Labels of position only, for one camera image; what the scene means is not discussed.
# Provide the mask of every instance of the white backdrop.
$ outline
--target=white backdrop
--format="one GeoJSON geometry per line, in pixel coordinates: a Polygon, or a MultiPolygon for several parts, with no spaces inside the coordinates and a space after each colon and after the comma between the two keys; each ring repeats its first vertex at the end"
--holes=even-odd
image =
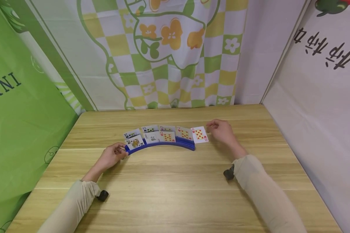
{"type": "Polygon", "coordinates": [[[337,223],[350,233],[350,61],[334,69],[350,51],[350,5],[338,14],[319,13],[312,1],[299,26],[306,34],[291,42],[263,103],[337,223]],[[328,44],[313,55],[324,39],[322,46],[328,44]],[[317,44],[310,49],[308,42],[317,44]],[[344,51],[341,56],[327,60],[343,43],[336,54],[344,51]]]}
{"type": "Polygon", "coordinates": [[[250,0],[241,44],[235,104],[258,104],[309,0],[250,0]]]}

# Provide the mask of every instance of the green backdrop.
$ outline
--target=green backdrop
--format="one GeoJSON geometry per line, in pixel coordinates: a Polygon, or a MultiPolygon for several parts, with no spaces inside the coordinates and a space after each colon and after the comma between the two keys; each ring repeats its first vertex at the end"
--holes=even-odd
{"type": "Polygon", "coordinates": [[[77,115],[0,12],[0,233],[77,115]]]}

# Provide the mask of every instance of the wood grain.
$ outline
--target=wood grain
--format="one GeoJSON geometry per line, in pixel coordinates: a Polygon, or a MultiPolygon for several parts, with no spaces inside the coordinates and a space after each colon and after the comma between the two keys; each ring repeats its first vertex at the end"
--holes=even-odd
{"type": "MultiPolygon", "coordinates": [[[[122,141],[124,132],[150,124],[198,127],[213,118],[230,122],[293,202],[309,233],[341,232],[262,105],[84,113],[7,232],[36,232],[72,183],[107,145],[122,141]]],[[[94,201],[76,232],[268,232],[238,183],[224,179],[230,165],[228,151],[212,138],[196,151],[140,150],[103,174],[99,186],[110,196],[104,203],[94,201]]]]}

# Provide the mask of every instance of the curved card stand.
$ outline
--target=curved card stand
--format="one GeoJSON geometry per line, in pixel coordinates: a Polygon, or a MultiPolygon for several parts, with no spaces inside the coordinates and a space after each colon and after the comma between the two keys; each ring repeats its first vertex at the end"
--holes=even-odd
{"type": "Polygon", "coordinates": [[[159,145],[178,146],[178,147],[184,147],[184,148],[189,149],[189,150],[196,149],[196,147],[194,145],[194,141],[192,141],[192,140],[184,139],[181,137],[175,137],[175,140],[176,140],[176,142],[154,142],[154,143],[148,144],[148,143],[146,143],[146,140],[143,138],[143,141],[144,141],[143,146],[137,147],[133,150],[130,150],[127,145],[125,148],[126,148],[126,152],[128,152],[128,155],[130,155],[138,150],[147,148],[147,147],[153,147],[153,146],[159,146],[159,145]]]}

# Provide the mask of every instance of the table surface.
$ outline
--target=table surface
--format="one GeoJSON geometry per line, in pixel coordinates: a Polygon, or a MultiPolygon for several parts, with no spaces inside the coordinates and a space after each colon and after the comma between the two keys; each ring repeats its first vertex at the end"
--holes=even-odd
{"type": "MultiPolygon", "coordinates": [[[[199,127],[213,118],[230,122],[241,144],[293,202],[309,233],[341,232],[265,107],[233,105],[83,113],[7,233],[36,232],[104,148],[124,141],[124,132],[152,124],[199,127]]],[[[140,150],[99,179],[109,198],[95,200],[75,232],[269,232],[236,179],[224,178],[229,167],[228,151],[211,137],[195,151],[140,150]]]]}

